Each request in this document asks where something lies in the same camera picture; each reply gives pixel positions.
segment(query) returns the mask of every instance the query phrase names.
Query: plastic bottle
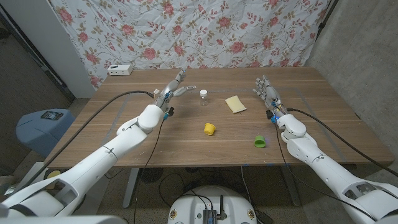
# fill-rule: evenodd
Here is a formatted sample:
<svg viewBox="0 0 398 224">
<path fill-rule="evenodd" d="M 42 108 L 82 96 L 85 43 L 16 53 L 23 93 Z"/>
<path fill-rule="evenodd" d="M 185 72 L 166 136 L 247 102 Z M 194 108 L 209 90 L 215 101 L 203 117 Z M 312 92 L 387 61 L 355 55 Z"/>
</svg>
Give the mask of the plastic bottle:
<svg viewBox="0 0 398 224">
<path fill-rule="evenodd" d="M 207 97 L 207 90 L 200 90 L 200 104 L 202 106 L 206 106 L 208 104 L 206 97 Z"/>
</svg>

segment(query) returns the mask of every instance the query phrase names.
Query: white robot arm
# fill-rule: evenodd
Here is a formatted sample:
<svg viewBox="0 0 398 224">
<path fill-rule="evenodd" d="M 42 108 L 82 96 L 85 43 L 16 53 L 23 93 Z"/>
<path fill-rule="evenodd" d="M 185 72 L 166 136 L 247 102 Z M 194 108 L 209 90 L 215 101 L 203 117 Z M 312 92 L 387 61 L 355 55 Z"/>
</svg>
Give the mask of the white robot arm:
<svg viewBox="0 0 398 224">
<path fill-rule="evenodd" d="M 307 133 L 305 125 L 292 114 L 288 114 L 280 102 L 279 94 L 266 76 L 262 80 L 258 78 L 256 85 L 257 89 L 253 89 L 253 92 L 264 100 L 268 108 L 268 119 L 284 130 L 281 136 L 289 153 L 310 166 L 339 199 L 372 217 L 343 203 L 345 210 L 356 223 L 375 223 L 398 211 L 397 187 L 354 176 L 322 152 L 314 138 Z"/>
<path fill-rule="evenodd" d="M 172 116 L 173 108 L 169 108 L 168 105 L 171 98 L 196 88 L 188 86 L 177 90 L 184 77 L 185 70 L 182 70 L 156 98 L 153 105 L 148 105 L 138 117 L 124 123 L 114 139 L 70 170 L 32 184 L 5 200 L 2 205 L 9 209 L 7 217 L 64 217 L 72 214 L 87 191 L 119 159 L 143 143 L 147 134 L 152 132 L 162 119 Z M 52 195 L 45 189 L 54 183 L 61 184 L 63 189 Z"/>
</svg>

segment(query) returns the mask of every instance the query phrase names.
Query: blue chair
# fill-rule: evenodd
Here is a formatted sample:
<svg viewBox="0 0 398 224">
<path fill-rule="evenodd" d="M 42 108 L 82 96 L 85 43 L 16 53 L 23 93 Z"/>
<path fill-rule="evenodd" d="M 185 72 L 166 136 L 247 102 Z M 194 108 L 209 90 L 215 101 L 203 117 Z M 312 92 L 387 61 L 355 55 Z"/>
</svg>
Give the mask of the blue chair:
<svg viewBox="0 0 398 224">
<path fill-rule="evenodd" d="M 30 113 L 18 121 L 17 138 L 23 145 L 47 157 L 74 120 L 66 109 Z"/>
</svg>

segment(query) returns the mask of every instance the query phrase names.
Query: white power strip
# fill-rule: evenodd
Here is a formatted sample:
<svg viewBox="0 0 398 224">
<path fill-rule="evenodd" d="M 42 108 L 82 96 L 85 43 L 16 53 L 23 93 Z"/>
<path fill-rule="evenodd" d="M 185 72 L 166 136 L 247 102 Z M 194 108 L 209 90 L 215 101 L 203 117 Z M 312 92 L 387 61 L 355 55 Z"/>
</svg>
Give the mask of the white power strip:
<svg viewBox="0 0 398 224">
<path fill-rule="evenodd" d="M 111 65 L 108 68 L 110 75 L 130 75 L 132 65 Z"/>
</svg>

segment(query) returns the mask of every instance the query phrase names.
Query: black wire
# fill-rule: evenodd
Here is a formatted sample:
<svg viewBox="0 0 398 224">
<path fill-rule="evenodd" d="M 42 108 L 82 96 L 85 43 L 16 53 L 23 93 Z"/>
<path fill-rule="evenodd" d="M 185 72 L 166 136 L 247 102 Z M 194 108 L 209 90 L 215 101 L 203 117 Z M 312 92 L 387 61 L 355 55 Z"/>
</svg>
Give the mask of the black wire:
<svg viewBox="0 0 398 224">
<path fill-rule="evenodd" d="M 252 200 L 251 200 L 252 198 L 250 196 L 249 187 L 243 177 L 243 166 L 241 166 L 241 173 L 242 173 L 242 181 L 244 183 L 244 187 L 245 187 L 246 191 L 248 192 L 249 201 L 250 201 L 250 203 L 252 203 Z"/>
<path fill-rule="evenodd" d="M 154 149 L 152 150 L 152 153 L 150 154 L 149 159 L 148 159 L 147 163 L 145 164 L 145 166 L 144 166 L 144 168 L 143 168 L 143 170 L 142 170 L 142 172 L 141 172 L 141 175 L 139 176 L 139 180 L 138 180 L 138 184 L 137 184 L 137 189 L 136 189 L 136 206 L 134 207 L 134 219 L 133 219 L 133 221 L 132 221 L 133 224 L 136 223 L 136 210 L 137 210 L 137 205 L 138 205 L 138 204 L 137 204 L 138 190 L 139 190 L 139 186 L 140 186 L 140 183 L 141 183 L 142 174 L 145 172 L 145 168 L 147 167 L 149 160 L 151 159 L 152 155 L 154 154 L 154 151 L 155 151 L 157 142 L 159 141 L 160 130 L 162 130 L 162 126 L 163 126 L 164 121 L 165 121 L 165 119 L 163 119 L 162 124 L 160 124 L 159 133 L 158 133 L 158 135 L 157 135 L 157 139 L 156 139 L 156 143 L 155 143 Z"/>
<path fill-rule="evenodd" d="M 184 196 L 196 196 L 196 197 L 199 197 L 199 198 L 204 197 L 205 199 L 209 200 L 211 209 L 213 209 L 213 202 L 211 202 L 211 200 L 210 200 L 208 197 L 206 197 L 206 196 L 197 195 L 197 194 L 183 194 L 183 195 L 179 196 L 179 198 L 180 198 L 180 197 L 184 197 Z"/>
<path fill-rule="evenodd" d="M 207 180 L 208 182 L 211 182 L 211 181 L 209 181 L 207 178 L 206 178 L 206 176 L 205 175 L 203 175 L 200 171 L 204 171 L 204 172 L 212 172 L 212 170 L 205 170 L 204 168 L 199 168 L 199 174 L 201 175 L 201 179 L 199 179 L 199 181 L 201 181 L 202 179 L 205 179 L 205 180 Z M 220 174 L 221 174 L 221 172 L 230 172 L 230 173 L 233 173 L 233 174 L 235 174 L 236 176 L 238 176 L 239 177 L 239 179 L 240 180 L 242 180 L 242 182 L 243 182 L 243 179 L 242 179 L 242 175 L 239 175 L 237 172 L 235 172 L 235 171 L 233 171 L 233 170 L 228 170 L 228 169 L 220 169 L 220 170 L 218 170 L 217 172 L 219 172 Z M 224 177 L 221 175 L 221 178 L 223 179 L 223 182 L 225 182 L 225 183 L 227 183 L 228 184 L 228 186 L 230 187 L 230 188 L 232 188 L 232 189 L 234 189 L 235 191 L 239 191 L 236 187 L 234 187 L 233 185 L 231 185 L 226 179 L 224 179 Z M 249 198 L 251 198 L 251 195 L 250 195 L 250 192 L 248 191 L 248 190 L 246 190 L 246 187 L 245 187 L 245 189 L 244 189 L 244 192 L 245 193 L 247 193 L 248 194 L 248 197 Z M 252 203 L 252 205 L 253 205 L 253 207 L 255 208 L 255 210 L 259 210 L 258 209 L 258 207 L 257 207 L 257 205 L 254 203 L 254 201 L 253 201 L 253 199 L 251 198 L 251 203 Z"/>
<path fill-rule="evenodd" d="M 59 156 L 59 154 L 61 154 L 61 152 L 76 138 L 76 136 L 78 136 L 78 134 L 81 132 L 81 130 L 83 130 L 83 128 L 85 128 L 87 126 L 87 124 L 98 114 L 100 113 L 105 107 L 107 107 L 110 103 L 112 103 L 114 100 L 118 99 L 121 96 L 127 95 L 127 94 L 131 94 L 131 93 L 145 93 L 150 97 L 154 97 L 154 95 L 152 93 L 149 93 L 147 91 L 142 91 L 142 90 L 134 90 L 134 91 L 127 91 L 125 93 L 121 93 L 117 96 L 115 96 L 114 98 L 110 99 L 107 103 L 105 103 L 100 109 L 98 109 L 93 115 L 91 115 L 90 118 L 88 118 L 88 120 L 79 128 L 79 130 L 61 147 L 60 150 L 58 150 L 58 152 L 56 152 L 54 154 L 54 156 L 52 156 L 44 165 L 42 168 L 40 168 L 35 175 L 33 175 L 27 182 L 26 184 L 24 184 L 19 190 L 24 189 L 25 187 L 29 186 L 44 170 L 45 168 L 47 168 L 52 161 L 54 161 L 55 158 L 57 158 L 57 156 Z"/>
<path fill-rule="evenodd" d="M 191 189 L 190 191 L 192 191 L 192 193 L 193 193 L 194 195 L 196 195 L 196 196 L 205 204 L 205 209 L 207 210 L 206 202 L 205 202 L 201 197 L 199 197 L 199 195 L 197 195 L 192 189 Z"/>
<path fill-rule="evenodd" d="M 325 123 L 323 123 L 322 121 L 320 121 L 318 118 L 304 112 L 298 109 L 294 109 L 294 108 L 287 108 L 287 111 L 297 111 L 300 112 L 302 114 L 305 114 L 307 116 L 309 116 L 310 118 L 314 119 L 315 121 L 318 121 L 320 124 L 322 124 L 327 130 L 329 130 L 332 134 L 334 134 L 338 139 L 342 140 L 347 146 L 349 146 L 350 148 L 352 148 L 354 151 L 356 151 L 357 153 L 359 153 L 361 156 L 365 157 L 367 160 L 371 161 L 373 164 L 377 165 L 378 167 L 390 172 L 392 175 L 398 177 L 398 172 L 388 168 L 385 165 L 382 165 L 381 163 L 379 163 L 378 161 L 375 161 L 374 159 L 370 158 L 369 156 L 365 155 L 363 152 L 359 151 L 358 149 L 356 149 L 353 145 L 351 145 L 349 142 L 347 142 L 346 140 L 344 140 L 342 137 L 340 137 L 337 133 L 334 132 L 334 130 L 332 130 L 331 128 L 329 128 Z"/>
<path fill-rule="evenodd" d="M 161 104 L 161 106 L 159 108 L 162 108 L 163 104 L 166 102 L 167 98 L 164 98 L 163 103 Z"/>
<path fill-rule="evenodd" d="M 162 192 L 160 191 L 160 188 L 161 188 L 161 185 L 162 185 L 163 181 L 164 181 L 166 178 L 170 177 L 171 175 L 177 175 L 177 176 L 179 176 L 180 179 L 181 179 L 181 181 L 182 181 L 183 188 L 185 188 L 184 179 L 183 179 L 182 176 L 181 176 L 180 174 L 178 174 L 178 173 L 169 174 L 169 175 L 165 176 L 165 177 L 160 181 L 159 186 L 158 186 L 159 195 L 160 195 L 161 199 L 163 200 L 163 202 L 164 202 L 167 206 L 169 206 L 170 208 L 171 208 L 172 206 L 171 206 L 169 203 L 167 203 L 166 200 L 163 198 L 163 195 L 162 195 Z"/>
<path fill-rule="evenodd" d="M 112 177 L 108 177 L 108 175 L 104 175 L 107 179 L 112 179 L 113 177 L 116 177 L 118 174 L 120 174 L 120 172 L 122 172 L 123 171 L 123 169 L 121 169 L 117 174 L 115 174 L 115 175 L 113 175 Z"/>
<path fill-rule="evenodd" d="M 370 214 L 366 213 L 364 210 L 362 210 L 362 209 L 356 207 L 355 205 L 352 205 L 352 204 L 350 204 L 350 203 L 348 203 L 348 202 L 345 202 L 345 201 L 343 201 L 343 200 L 341 200 L 341 199 L 339 199 L 339 198 L 336 198 L 336 197 L 334 197 L 334 196 L 332 196 L 332 195 L 329 195 L 329 194 L 327 194 L 327 193 L 324 193 L 324 192 L 322 192 L 321 190 L 318 190 L 318 189 L 316 189 L 315 187 L 312 187 L 312 186 L 308 185 L 307 183 L 305 183 L 304 181 L 302 181 L 300 178 L 298 178 L 298 177 L 290 170 L 290 167 L 289 167 L 289 166 L 287 165 L 287 163 L 286 163 L 284 153 L 282 152 L 282 146 L 280 146 L 278 127 L 276 126 L 276 124 L 275 124 L 275 129 L 276 129 L 276 136 L 277 136 L 277 139 L 278 139 L 278 144 L 279 144 L 280 153 L 282 154 L 282 158 L 283 158 L 283 160 L 284 160 L 285 166 L 286 166 L 286 168 L 289 170 L 289 172 L 290 172 L 300 183 L 302 183 L 303 185 L 305 185 L 305 186 L 311 188 L 312 190 L 314 190 L 314 191 L 316 191 L 316 192 L 319 192 L 319 193 L 321 193 L 321 194 L 323 194 L 323 195 L 325 195 L 325 196 L 328 196 L 328 197 L 330 197 L 330 198 L 333 198 L 333 199 L 335 199 L 335 200 L 337 200 L 337 201 L 339 201 L 339 202 L 341 202 L 341 203 L 345 203 L 346 205 L 349 205 L 349 206 L 351 206 L 351 207 L 357 209 L 358 211 L 362 212 L 363 214 L 367 215 L 367 216 L 368 216 L 369 218 L 371 218 L 373 221 L 375 221 L 375 222 L 377 221 L 377 219 L 375 219 L 373 216 L 371 216 Z"/>
<path fill-rule="evenodd" d="M 163 198 L 163 195 L 162 195 L 162 192 L 161 192 L 161 186 L 162 186 L 162 183 L 163 183 L 163 181 L 166 179 L 166 178 L 168 178 L 169 176 L 171 176 L 171 175 L 177 175 L 177 176 L 179 176 L 180 177 L 180 179 L 181 179 L 181 181 L 182 181 L 182 184 L 183 184 L 183 188 L 185 188 L 185 182 L 184 182 L 184 180 L 183 180 L 183 178 L 182 178 L 182 176 L 180 175 L 180 174 L 178 174 L 178 173 L 172 173 L 172 174 L 169 174 L 169 175 L 167 175 L 167 176 L 165 176 L 161 181 L 160 181 L 160 183 L 159 183 L 159 187 L 158 187 L 158 190 L 159 190 L 159 195 L 160 195 L 160 197 L 161 197 L 161 199 L 163 200 L 163 202 L 167 205 L 167 206 L 169 206 L 170 208 L 171 208 L 171 205 L 169 204 L 169 203 L 167 203 L 166 202 L 166 200 Z M 192 193 L 194 193 L 204 204 L 205 204 L 205 208 L 206 208 L 206 210 L 207 210 L 207 205 L 206 205 L 206 203 L 205 203 L 205 201 L 199 196 L 199 195 L 197 195 L 193 190 L 190 190 L 190 191 L 192 191 Z"/>
</svg>

